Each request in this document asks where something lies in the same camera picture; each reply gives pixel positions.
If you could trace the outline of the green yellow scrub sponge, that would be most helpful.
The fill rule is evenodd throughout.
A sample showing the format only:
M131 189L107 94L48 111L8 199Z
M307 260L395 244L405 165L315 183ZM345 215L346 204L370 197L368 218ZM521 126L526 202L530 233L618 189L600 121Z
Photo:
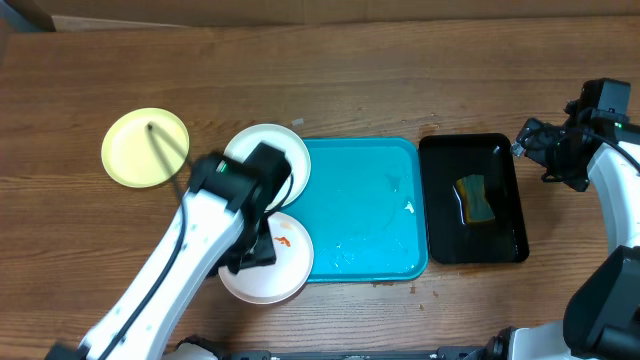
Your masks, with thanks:
M483 175L468 175L454 184L455 194L460 203L464 224L487 223L495 220L495 214L489 204Z

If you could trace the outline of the yellow green rimmed plate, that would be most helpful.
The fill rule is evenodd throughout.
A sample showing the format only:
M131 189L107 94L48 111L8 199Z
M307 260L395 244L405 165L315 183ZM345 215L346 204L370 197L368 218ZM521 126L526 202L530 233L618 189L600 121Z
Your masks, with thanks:
M147 188L166 182L186 163L190 137L182 120L161 108L141 108L119 118L107 131L101 160L121 185Z

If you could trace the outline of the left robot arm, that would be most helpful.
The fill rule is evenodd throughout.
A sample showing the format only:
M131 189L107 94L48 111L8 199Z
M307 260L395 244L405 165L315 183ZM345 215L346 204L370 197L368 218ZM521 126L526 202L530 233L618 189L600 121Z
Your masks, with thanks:
M218 152L198 158L170 228L124 295L77 347L56 343L45 358L161 358L212 270L274 263L260 231L291 174L284 151L264 142L244 161Z

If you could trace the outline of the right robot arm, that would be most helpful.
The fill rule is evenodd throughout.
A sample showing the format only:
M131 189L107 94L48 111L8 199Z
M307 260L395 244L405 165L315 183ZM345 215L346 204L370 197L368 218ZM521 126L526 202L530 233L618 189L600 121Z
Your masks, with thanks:
M570 299L562 320L506 328L472 359L636 359L639 356L639 128L627 115L631 86L601 78L582 86L561 126L530 118L511 146L544 167L545 182L593 186L608 258Z

